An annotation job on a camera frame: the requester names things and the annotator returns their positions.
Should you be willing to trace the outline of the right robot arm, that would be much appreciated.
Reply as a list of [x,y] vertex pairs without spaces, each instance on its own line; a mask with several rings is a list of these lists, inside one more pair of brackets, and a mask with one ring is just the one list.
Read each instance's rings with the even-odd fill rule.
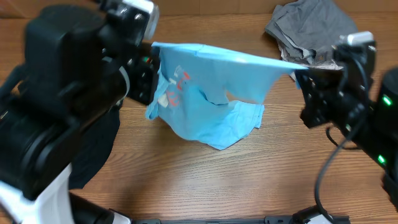
[[333,217],[323,208],[320,185],[328,166],[349,141],[384,169],[382,187],[391,203],[397,205],[397,69],[384,74],[377,100],[373,101],[369,91],[375,41],[337,45],[333,57],[343,64],[342,70],[308,68],[296,70],[295,77],[305,100],[300,117],[306,127],[332,123],[345,137],[321,168],[314,196],[315,208],[330,223],[347,223],[347,218]]

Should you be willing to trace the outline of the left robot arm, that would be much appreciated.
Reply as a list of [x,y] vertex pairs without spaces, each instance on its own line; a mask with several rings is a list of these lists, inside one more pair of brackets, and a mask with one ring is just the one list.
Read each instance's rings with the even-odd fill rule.
[[14,223],[130,223],[68,189],[83,133],[125,98],[149,105],[159,58],[152,1],[43,8],[1,86],[1,208]]

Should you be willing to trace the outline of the light blue t-shirt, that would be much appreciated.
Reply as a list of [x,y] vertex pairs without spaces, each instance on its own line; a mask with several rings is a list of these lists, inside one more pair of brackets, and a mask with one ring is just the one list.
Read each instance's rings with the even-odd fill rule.
[[203,44],[154,42],[159,82],[146,118],[183,139],[226,149],[260,128],[273,84],[303,66]]

